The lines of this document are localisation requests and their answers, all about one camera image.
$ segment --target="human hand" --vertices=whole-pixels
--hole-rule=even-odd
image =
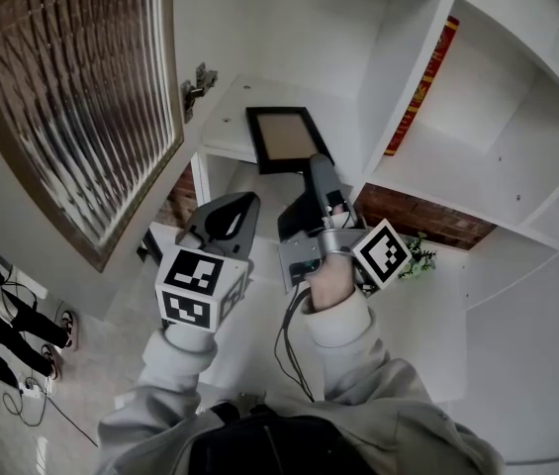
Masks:
[[[342,303],[354,292],[351,257],[332,254],[324,260],[321,269],[306,276],[310,283],[312,306],[320,312]]]

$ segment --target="gray hoodie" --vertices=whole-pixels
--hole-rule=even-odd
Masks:
[[[268,393],[266,405],[283,417],[330,421],[379,474],[503,473],[497,451],[435,406],[408,362],[389,357],[360,292],[309,310],[303,313],[323,360],[326,400]],[[224,424],[210,411],[196,415],[198,375],[217,350],[211,334],[180,325],[152,335],[137,386],[99,425],[97,474],[188,472],[194,439]]]

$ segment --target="red book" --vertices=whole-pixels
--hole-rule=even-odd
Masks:
[[[455,37],[455,32],[457,31],[458,26],[459,20],[453,18],[452,16],[448,16],[446,25],[444,25],[444,30],[441,31],[439,41],[437,41],[437,46],[435,46],[433,54],[428,61],[428,66],[426,67],[426,70],[421,77],[421,81],[419,82],[418,88],[416,89],[414,98],[412,99],[411,104],[409,104],[405,116],[398,125],[398,128],[394,132],[394,136],[391,138],[391,141],[387,146],[387,150],[385,151],[386,155],[396,154],[396,151],[398,150],[398,147],[400,147],[402,139],[405,138],[405,135],[409,131],[411,123],[416,118],[419,106],[421,106],[426,93],[428,93],[430,85],[435,78],[435,74],[437,73],[437,70],[439,70],[441,63],[444,61],[444,57],[446,56],[446,52],[453,42],[453,37]]]

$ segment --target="metal bracket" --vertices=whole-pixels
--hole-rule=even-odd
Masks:
[[[196,68],[196,85],[192,85],[188,79],[180,85],[180,94],[184,104],[184,123],[189,123],[193,119],[193,106],[196,99],[204,97],[217,81],[218,72],[207,70],[206,63],[202,62]]]

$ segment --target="shoe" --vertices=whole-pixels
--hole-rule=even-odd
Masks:
[[[47,343],[42,346],[42,356],[52,366],[52,371],[48,376],[48,380],[50,382],[58,382],[61,380],[61,370],[59,369],[59,364],[57,362],[58,356],[55,354],[51,344]]]
[[[74,312],[63,312],[61,314],[60,324],[63,330],[68,333],[68,341],[66,342],[64,349],[71,352],[75,351],[77,349],[78,328],[77,317],[74,315]]]

